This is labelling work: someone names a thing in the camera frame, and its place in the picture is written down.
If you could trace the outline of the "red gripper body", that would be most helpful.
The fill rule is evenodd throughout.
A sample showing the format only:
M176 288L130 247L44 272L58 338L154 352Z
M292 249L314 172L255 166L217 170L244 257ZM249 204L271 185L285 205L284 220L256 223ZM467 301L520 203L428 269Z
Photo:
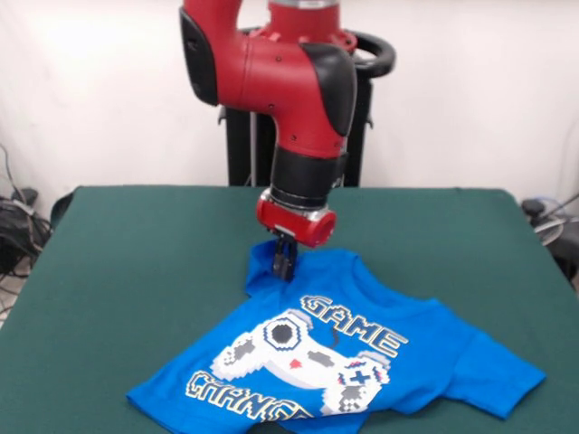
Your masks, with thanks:
M316 211L292 210L275 202L270 188L261 193L256 215L269 231L288 235L310 248L327 243L337 224L337 214L327 206Z

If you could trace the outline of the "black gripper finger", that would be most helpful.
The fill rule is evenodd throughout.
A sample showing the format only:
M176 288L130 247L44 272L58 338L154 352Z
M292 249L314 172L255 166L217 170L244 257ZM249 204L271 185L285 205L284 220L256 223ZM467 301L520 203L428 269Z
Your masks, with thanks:
M290 247L288 237L286 235L279 235L276 244L272 261L272 273L276 277L287 277L290 267Z
M298 257L298 243L292 237L280 238L280 277L292 281Z

